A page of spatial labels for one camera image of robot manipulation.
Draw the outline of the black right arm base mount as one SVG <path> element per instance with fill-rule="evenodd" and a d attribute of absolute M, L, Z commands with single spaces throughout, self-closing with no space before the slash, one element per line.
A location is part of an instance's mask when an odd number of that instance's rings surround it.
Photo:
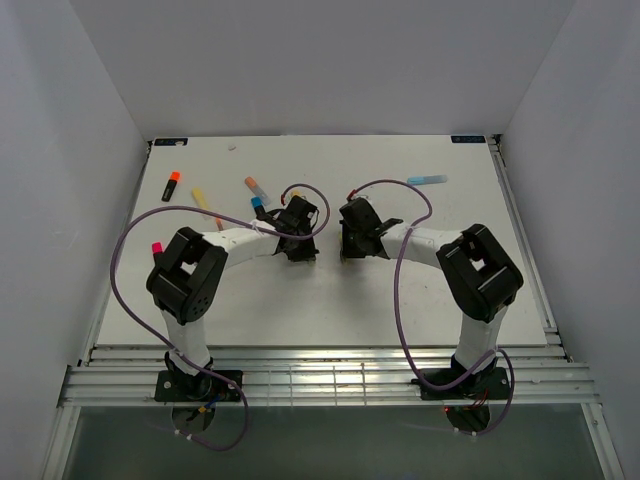
<path fill-rule="evenodd" d="M 422 369 L 420 374 L 430 384 L 442 386 L 454 382 L 465 372 L 462 365 L 452 357 L 448 368 Z M 422 400 L 506 400 L 511 391 L 507 370 L 497 365 L 497 359 L 451 389 L 427 387 L 418 378 L 412 379 L 411 383 L 419 387 Z"/>

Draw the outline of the pastel blue highlighter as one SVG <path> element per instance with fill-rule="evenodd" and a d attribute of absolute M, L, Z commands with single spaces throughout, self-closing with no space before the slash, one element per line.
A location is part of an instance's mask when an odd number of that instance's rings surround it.
<path fill-rule="evenodd" d="M 407 179 L 407 183 L 413 186 L 442 184 L 447 181 L 448 177 L 446 175 L 412 176 Z"/>

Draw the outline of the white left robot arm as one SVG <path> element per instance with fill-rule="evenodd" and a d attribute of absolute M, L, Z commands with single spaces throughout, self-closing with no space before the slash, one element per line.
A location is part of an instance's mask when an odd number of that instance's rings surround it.
<path fill-rule="evenodd" d="M 255 213 L 247 227 L 205 233 L 183 227 L 164 251 L 153 255 L 146 289 L 167 327 L 167 366 L 180 372 L 177 386 L 190 399 L 205 397 L 212 387 L 212 376 L 204 369 L 211 364 L 204 315 L 223 273 L 258 257 L 283 253 L 300 262 L 318 253 L 311 237 L 318 208 L 306 199 L 294 196 L 283 209 L 266 212 L 258 206 Z"/>

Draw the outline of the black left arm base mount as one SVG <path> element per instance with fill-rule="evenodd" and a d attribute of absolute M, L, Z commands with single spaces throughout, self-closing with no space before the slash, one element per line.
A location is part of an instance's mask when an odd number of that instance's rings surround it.
<path fill-rule="evenodd" d="M 161 403 L 176 402 L 240 402 L 236 388 L 225 381 L 203 373 L 195 376 L 181 371 L 163 370 L 157 376 L 153 399 Z"/>

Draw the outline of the thin yellow highlighter pen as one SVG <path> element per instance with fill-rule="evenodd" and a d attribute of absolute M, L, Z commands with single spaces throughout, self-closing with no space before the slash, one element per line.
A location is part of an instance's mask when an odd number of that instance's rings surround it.
<path fill-rule="evenodd" d="M 344 243 L 343 243 L 343 234 L 340 232 L 338 234 L 338 240 L 339 240 L 339 259 L 341 263 L 345 263 L 346 262 L 346 258 L 344 256 Z"/>

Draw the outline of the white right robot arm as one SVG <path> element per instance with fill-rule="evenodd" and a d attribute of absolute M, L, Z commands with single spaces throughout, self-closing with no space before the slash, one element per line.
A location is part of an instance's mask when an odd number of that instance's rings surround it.
<path fill-rule="evenodd" d="M 474 397 L 488 384 L 495 365 L 502 320 L 515 301 L 524 279 L 501 244 L 482 224 L 461 230 L 433 230 L 419 221 L 380 219 L 368 200 L 356 198 L 339 209 L 342 216 L 341 257 L 378 257 L 396 262 L 393 309 L 405 357 L 424 385 L 438 391 L 454 388 Z M 451 381 L 434 384 L 417 369 L 404 335 L 400 307 L 400 274 L 405 260 L 442 272 L 462 313 L 458 345 L 451 359 Z"/>

